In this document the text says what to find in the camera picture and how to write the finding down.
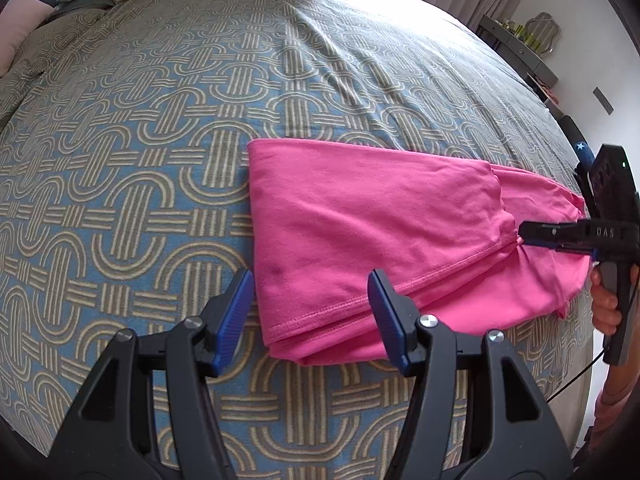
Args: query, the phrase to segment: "silver screw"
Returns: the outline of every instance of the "silver screw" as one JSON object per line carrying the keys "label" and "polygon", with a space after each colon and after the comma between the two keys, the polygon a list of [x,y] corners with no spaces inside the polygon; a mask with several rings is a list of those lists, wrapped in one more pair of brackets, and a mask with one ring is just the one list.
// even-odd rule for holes
{"label": "silver screw", "polygon": [[200,328],[202,326],[202,318],[200,316],[191,316],[184,320],[185,327],[190,330],[194,330],[195,328]]}
{"label": "silver screw", "polygon": [[130,328],[123,328],[116,332],[116,341],[126,343],[133,337],[133,330]]}
{"label": "silver screw", "polygon": [[433,328],[438,324],[438,318],[433,314],[425,314],[420,316],[420,324],[425,328]]}
{"label": "silver screw", "polygon": [[489,330],[486,335],[492,343],[501,343],[504,341],[504,333],[500,330]]}

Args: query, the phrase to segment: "patterned duvet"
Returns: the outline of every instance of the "patterned duvet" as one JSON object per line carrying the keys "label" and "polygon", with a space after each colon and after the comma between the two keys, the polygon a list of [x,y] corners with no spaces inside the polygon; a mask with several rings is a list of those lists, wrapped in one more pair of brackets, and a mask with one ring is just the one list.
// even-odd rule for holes
{"label": "patterned duvet", "polygon": [[[111,335],[199,312],[252,263],[247,143],[300,137],[481,158],[575,189],[539,99],[418,0],[124,0],[41,27],[0,79],[0,413],[47,452]],[[508,333],[550,393],[590,337]],[[242,478],[382,478],[412,383],[387,362],[268,357],[254,308],[212,402]],[[460,452],[465,387],[448,460]],[[164,377],[161,453],[174,463]]]}

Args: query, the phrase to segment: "hand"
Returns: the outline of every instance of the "hand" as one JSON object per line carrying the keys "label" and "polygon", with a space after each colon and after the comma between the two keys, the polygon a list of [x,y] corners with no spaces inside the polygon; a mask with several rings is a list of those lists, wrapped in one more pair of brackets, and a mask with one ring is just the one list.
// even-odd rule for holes
{"label": "hand", "polygon": [[[638,278],[638,266],[631,268],[631,283],[635,285]],[[593,312],[593,325],[604,335],[614,335],[620,322],[622,314],[616,310],[618,298],[615,293],[609,292],[602,286],[602,275],[596,267],[591,271],[591,311]]]}

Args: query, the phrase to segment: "finger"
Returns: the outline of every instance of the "finger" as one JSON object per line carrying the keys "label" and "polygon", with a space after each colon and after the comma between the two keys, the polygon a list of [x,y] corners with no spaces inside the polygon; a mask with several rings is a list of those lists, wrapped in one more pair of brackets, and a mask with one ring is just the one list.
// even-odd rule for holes
{"label": "finger", "polygon": [[593,305],[591,309],[593,317],[601,323],[618,326],[622,321],[622,314],[618,310],[607,310],[606,308],[599,308],[597,305]]}
{"label": "finger", "polygon": [[614,335],[616,333],[617,327],[603,323],[596,317],[593,317],[591,319],[591,322],[593,323],[595,329],[599,330],[604,335]]}
{"label": "finger", "polygon": [[589,279],[593,285],[598,286],[602,283],[602,275],[598,267],[594,267],[589,275]]}
{"label": "finger", "polygon": [[609,292],[601,285],[591,287],[591,298],[593,303],[602,308],[613,310],[618,306],[618,298],[613,292]]}

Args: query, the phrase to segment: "bed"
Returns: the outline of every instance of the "bed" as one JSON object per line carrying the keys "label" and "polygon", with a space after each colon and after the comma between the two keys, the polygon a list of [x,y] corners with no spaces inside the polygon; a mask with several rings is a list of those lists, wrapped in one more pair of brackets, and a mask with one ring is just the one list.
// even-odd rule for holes
{"label": "bed", "polygon": [[[578,191],[549,111],[428,4],[113,1],[38,28],[0,78],[0,414],[45,454],[114,332],[167,330],[251,266],[252,139],[480,158]],[[548,396],[591,332],[583,292],[567,318],[508,337]],[[158,439],[175,465],[165,386],[158,374]],[[238,475],[265,480],[382,478],[411,390],[384,361],[268,357],[257,306],[211,381]],[[465,398],[460,381],[449,465]]]}

